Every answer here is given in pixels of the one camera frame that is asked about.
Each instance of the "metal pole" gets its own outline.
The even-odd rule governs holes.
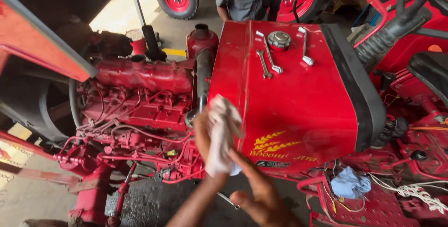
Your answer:
[[[140,23],[142,26],[146,25],[145,18],[143,17],[142,7],[140,5],[139,0],[134,0],[135,8],[137,8],[138,18],[140,19]]]

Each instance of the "blue rag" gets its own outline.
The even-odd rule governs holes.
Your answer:
[[[367,176],[356,175],[351,167],[345,168],[331,181],[335,195],[349,199],[362,197],[370,191],[371,182]]]

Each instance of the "hand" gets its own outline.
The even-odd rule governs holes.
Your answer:
[[[236,150],[231,149],[229,156],[242,168],[254,195],[251,198],[245,191],[235,191],[230,195],[233,204],[239,205],[261,227],[301,226],[293,213],[283,205],[269,177]]]
[[[204,110],[193,120],[194,143],[204,162],[207,161],[208,151],[210,150],[209,128],[210,120],[208,118],[208,112]]]

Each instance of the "red bucket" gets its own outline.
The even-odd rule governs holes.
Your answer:
[[[135,55],[144,55],[146,52],[146,40],[140,29],[134,29],[126,32],[126,37],[131,38],[131,46]]]

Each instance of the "sticker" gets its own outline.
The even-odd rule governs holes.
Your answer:
[[[259,167],[274,167],[274,168],[285,168],[288,167],[290,162],[279,162],[279,161],[257,161],[257,166]]]

